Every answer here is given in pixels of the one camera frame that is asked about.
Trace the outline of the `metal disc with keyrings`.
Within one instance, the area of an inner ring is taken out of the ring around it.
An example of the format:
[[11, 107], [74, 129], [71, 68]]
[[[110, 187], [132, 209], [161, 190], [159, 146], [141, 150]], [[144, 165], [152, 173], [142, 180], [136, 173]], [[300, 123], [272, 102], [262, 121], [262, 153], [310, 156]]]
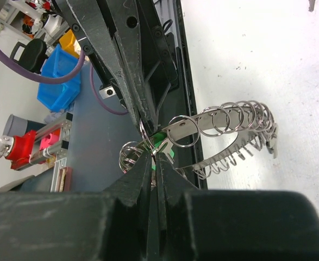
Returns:
[[[150, 152], [144, 142], [147, 134], [143, 127], [140, 131], [142, 142], [130, 141], [120, 150], [118, 163], [124, 173], [135, 165], [144, 152]], [[255, 100], [226, 102], [220, 106], [207, 107], [194, 116], [179, 115], [159, 132], [165, 132], [171, 143], [179, 148], [190, 148], [203, 136], [221, 138], [224, 135], [236, 135], [229, 146], [214, 156], [176, 168], [183, 176], [193, 172], [199, 179], [207, 179], [212, 174], [228, 171], [237, 165], [237, 158], [245, 160], [244, 154], [251, 154], [249, 146], [257, 151], [266, 148], [269, 154], [277, 156], [278, 125], [269, 107]]]

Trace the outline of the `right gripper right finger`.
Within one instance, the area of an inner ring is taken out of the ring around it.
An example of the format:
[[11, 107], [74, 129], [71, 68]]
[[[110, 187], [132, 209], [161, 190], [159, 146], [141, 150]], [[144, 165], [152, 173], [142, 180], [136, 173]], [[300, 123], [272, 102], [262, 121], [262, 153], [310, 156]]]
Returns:
[[319, 217], [294, 191], [201, 190], [156, 157], [166, 260], [319, 260]]

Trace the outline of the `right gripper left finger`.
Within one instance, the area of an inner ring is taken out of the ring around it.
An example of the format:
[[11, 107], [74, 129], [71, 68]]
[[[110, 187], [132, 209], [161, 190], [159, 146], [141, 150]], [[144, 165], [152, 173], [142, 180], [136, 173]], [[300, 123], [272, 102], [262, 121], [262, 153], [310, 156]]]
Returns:
[[0, 260], [143, 260], [152, 157], [102, 192], [0, 193]]

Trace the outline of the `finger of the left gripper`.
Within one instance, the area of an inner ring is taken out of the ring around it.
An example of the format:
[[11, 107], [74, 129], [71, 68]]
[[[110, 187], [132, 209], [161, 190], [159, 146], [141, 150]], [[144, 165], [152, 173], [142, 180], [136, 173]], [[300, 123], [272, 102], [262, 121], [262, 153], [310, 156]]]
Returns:
[[171, 86], [177, 83], [177, 69], [153, 1], [136, 1], [140, 20], [141, 61], [148, 102], [147, 128], [157, 128], [159, 111]]
[[111, 74], [135, 125], [148, 122], [136, 1], [57, 1], [70, 26], [78, 25], [81, 46]]

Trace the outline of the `green tag key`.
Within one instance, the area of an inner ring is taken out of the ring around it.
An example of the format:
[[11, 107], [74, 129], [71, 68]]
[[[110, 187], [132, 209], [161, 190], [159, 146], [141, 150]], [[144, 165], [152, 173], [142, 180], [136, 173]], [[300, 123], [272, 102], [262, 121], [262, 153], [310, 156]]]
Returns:
[[157, 132], [151, 137], [145, 136], [144, 142], [151, 153], [151, 166], [153, 171], [156, 170], [155, 156], [159, 153], [164, 153], [171, 163], [174, 162], [174, 152], [172, 149], [173, 143], [171, 143], [165, 132]]

